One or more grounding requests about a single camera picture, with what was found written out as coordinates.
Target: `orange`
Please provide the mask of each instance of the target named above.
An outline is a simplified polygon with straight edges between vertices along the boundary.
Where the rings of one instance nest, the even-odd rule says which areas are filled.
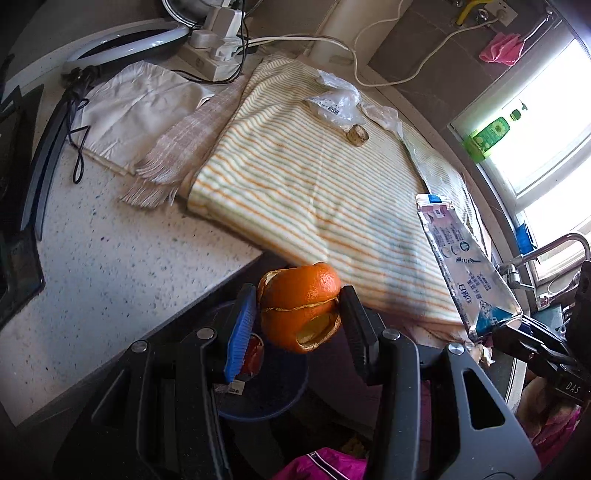
[[[307,353],[340,327],[340,279],[326,263],[266,273],[258,286],[261,326],[274,345]]]

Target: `yellow handle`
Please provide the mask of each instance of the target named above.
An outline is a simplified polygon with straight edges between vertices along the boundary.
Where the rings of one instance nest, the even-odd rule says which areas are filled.
[[[462,13],[460,14],[460,16],[456,20],[456,25],[458,27],[461,27],[464,24],[464,22],[466,21],[466,17],[470,13],[470,10],[472,10],[478,4],[489,4],[491,2],[492,2],[492,0],[472,0],[472,2],[469,2],[466,5],[466,8],[464,8],[464,10],[462,10]]]

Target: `tile wall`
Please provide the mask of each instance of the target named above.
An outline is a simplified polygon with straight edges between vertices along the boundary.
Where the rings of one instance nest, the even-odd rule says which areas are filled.
[[[518,16],[509,27],[497,22],[494,27],[498,31],[525,34],[543,16],[542,0],[507,0],[507,3]],[[475,12],[482,6],[472,11],[466,25],[475,24]],[[369,66],[388,81],[410,76],[422,59],[455,30],[454,22],[461,11],[448,0],[414,0]],[[414,80],[396,87],[436,130],[445,134],[444,138],[448,137],[448,124],[508,68],[478,58],[494,36],[495,32],[489,28],[456,35]]]

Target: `faucet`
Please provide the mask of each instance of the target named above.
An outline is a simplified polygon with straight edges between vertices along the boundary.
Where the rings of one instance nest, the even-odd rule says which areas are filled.
[[[589,242],[587,241],[587,239],[584,237],[584,235],[582,235],[580,233],[571,232],[571,233],[567,233],[566,235],[563,235],[563,236],[557,238],[553,242],[550,242],[549,244],[544,245],[543,247],[536,248],[535,250],[532,250],[528,254],[519,255],[518,257],[512,258],[508,262],[504,262],[500,265],[497,265],[496,269],[498,270],[498,272],[501,275],[507,275],[507,285],[509,285],[509,288],[511,290],[515,290],[516,288],[522,288],[524,290],[529,290],[529,291],[535,292],[534,286],[521,283],[521,278],[519,277],[519,272],[517,271],[517,269],[519,267],[521,267],[522,265],[525,265],[527,262],[535,260],[536,258],[544,255],[545,253],[548,253],[550,250],[553,250],[554,248],[558,247],[559,245],[562,245],[563,243],[569,242],[571,240],[581,242],[581,244],[583,245],[583,249],[585,251],[585,260],[591,260],[591,249],[589,248]],[[558,296],[572,290],[573,288],[576,288],[577,283],[578,283],[578,281],[574,281],[574,279],[573,279],[573,281],[567,287],[563,288],[562,290],[560,290],[554,294],[548,293],[548,294],[543,294],[540,297],[537,297],[538,309],[539,310],[545,309]]]

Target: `plastic bag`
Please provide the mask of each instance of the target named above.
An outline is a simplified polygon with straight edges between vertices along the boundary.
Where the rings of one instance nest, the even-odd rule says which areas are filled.
[[[523,311],[513,292],[445,197],[417,195],[418,217],[473,342]]]
[[[404,141],[402,122],[398,118],[398,111],[389,106],[379,106],[373,103],[361,102],[361,111],[367,118],[376,122],[384,130],[392,132],[400,141]]]
[[[364,125],[365,117],[357,108],[361,102],[357,88],[332,73],[318,70],[318,74],[316,81],[332,90],[304,100],[312,113],[326,124],[344,132],[351,130],[353,125]]]

